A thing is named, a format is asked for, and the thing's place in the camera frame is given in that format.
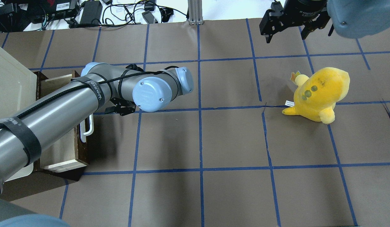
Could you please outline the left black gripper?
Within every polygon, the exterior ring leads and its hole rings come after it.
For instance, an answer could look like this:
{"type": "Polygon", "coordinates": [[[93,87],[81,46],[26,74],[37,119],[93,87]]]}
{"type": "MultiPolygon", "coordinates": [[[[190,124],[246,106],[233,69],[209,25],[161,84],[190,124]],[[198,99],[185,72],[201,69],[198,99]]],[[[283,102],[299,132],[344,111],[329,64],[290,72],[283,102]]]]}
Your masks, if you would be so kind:
{"type": "Polygon", "coordinates": [[[114,97],[110,99],[110,102],[113,103],[113,106],[107,107],[105,109],[105,114],[118,114],[120,116],[125,116],[136,111],[136,104],[129,100],[114,97]]]}

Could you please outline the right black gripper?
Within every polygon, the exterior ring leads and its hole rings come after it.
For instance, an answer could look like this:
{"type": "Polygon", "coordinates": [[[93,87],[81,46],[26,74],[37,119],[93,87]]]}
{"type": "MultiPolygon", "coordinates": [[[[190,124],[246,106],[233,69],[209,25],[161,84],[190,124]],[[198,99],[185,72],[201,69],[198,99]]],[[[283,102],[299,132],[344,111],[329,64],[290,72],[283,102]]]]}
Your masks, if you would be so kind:
{"type": "Polygon", "coordinates": [[[272,37],[289,27],[304,26],[301,38],[326,27],[331,17],[326,11],[326,0],[286,0],[282,5],[275,0],[266,10],[260,24],[260,34],[270,43],[272,37]]]}

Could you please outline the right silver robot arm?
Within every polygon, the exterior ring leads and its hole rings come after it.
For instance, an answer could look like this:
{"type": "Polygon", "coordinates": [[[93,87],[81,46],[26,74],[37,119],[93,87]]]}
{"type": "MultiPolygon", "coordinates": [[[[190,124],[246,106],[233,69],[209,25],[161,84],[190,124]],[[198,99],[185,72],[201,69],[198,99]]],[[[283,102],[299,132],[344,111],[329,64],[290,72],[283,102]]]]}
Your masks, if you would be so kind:
{"type": "Polygon", "coordinates": [[[390,28],[390,0],[274,0],[260,24],[260,34],[270,43],[273,36],[291,27],[300,27],[305,40],[331,22],[328,36],[358,39],[390,28]]]}

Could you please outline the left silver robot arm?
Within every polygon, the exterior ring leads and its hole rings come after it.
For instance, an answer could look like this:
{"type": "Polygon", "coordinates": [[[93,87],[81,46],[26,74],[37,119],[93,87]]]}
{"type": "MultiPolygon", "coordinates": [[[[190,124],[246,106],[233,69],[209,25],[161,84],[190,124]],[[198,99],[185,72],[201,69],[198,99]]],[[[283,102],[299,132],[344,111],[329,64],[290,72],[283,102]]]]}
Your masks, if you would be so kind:
{"type": "MultiPolygon", "coordinates": [[[[92,62],[82,74],[26,109],[0,119],[0,194],[6,180],[37,161],[44,150],[106,102],[115,105],[106,109],[109,113],[127,115],[136,107],[156,112],[194,90],[187,67],[146,72],[135,64],[122,69],[92,62]]],[[[68,227],[68,223],[0,199],[0,227],[68,227]]]]}

